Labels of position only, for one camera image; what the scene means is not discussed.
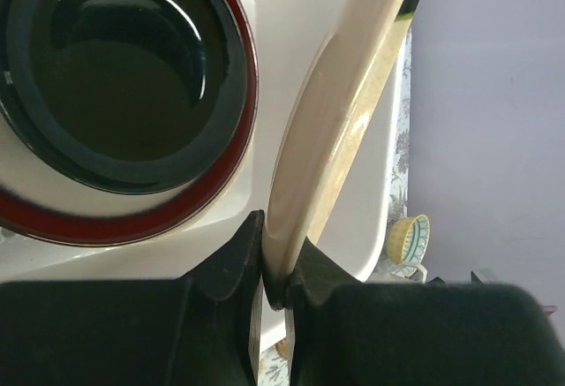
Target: gray wall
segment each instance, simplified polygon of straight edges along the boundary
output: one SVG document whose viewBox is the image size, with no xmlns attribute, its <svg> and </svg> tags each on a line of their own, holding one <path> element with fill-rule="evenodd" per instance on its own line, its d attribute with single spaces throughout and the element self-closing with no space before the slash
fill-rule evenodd
<svg viewBox="0 0 565 386">
<path fill-rule="evenodd" d="M 565 344 L 565 0 L 422 0 L 413 27 L 409 211 L 431 276 L 491 268 Z"/>
</svg>

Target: red rim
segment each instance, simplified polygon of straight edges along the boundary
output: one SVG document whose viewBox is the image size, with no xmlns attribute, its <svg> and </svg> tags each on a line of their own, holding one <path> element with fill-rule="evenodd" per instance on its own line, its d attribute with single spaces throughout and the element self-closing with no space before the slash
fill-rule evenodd
<svg viewBox="0 0 565 386">
<path fill-rule="evenodd" d="M 68 216 L 37 207 L 0 189 L 0 222 L 18 233 L 65 244 L 119 245 L 151 238 L 195 215 L 230 180 L 251 137 L 257 101 L 257 64 L 252 33 L 238 0 L 226 0 L 247 57 L 247 97 L 239 127 L 223 155 L 203 178 L 171 201 L 145 213 L 116 218 Z"/>
</svg>

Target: floral tablecloth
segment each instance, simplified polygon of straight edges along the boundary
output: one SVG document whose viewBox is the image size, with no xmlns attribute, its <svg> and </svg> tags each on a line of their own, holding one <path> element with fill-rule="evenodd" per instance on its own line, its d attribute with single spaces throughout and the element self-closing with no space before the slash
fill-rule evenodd
<svg viewBox="0 0 565 386">
<path fill-rule="evenodd" d="M 411 102 L 411 31 L 406 37 L 406 58 L 403 68 L 402 101 L 396 128 L 396 150 L 388 204 L 388 225 L 406 216 L 408 202 L 408 148 L 410 143 Z M 273 346 L 264 351 L 259 362 L 259 386 L 287 386 L 287 360 Z"/>
</svg>

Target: patterned fabric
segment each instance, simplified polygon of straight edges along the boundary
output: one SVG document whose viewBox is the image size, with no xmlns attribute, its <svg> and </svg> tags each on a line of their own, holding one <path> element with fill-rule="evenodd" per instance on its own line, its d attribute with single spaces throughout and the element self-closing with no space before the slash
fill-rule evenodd
<svg viewBox="0 0 565 386">
<path fill-rule="evenodd" d="M 408 151 L 410 142 L 410 92 L 411 92 L 412 33 L 406 37 L 406 58 L 403 68 L 402 102 L 396 127 L 396 151 L 392 170 L 390 201 L 388 204 L 388 228 L 406 216 L 408 210 Z M 386 257 L 383 248 L 382 257 Z M 287 360 L 273 346 L 261 354 L 259 362 L 259 386 L 287 386 L 289 369 Z"/>
</svg>

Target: yellow cup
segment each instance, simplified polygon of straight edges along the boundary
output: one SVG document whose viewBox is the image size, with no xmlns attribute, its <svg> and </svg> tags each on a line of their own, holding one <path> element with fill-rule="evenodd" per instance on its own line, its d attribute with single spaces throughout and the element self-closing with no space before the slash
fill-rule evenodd
<svg viewBox="0 0 565 386">
<path fill-rule="evenodd" d="M 420 263 L 430 240 L 430 220 L 422 214 L 398 220 L 388 234 L 387 254 L 395 264 Z"/>
</svg>

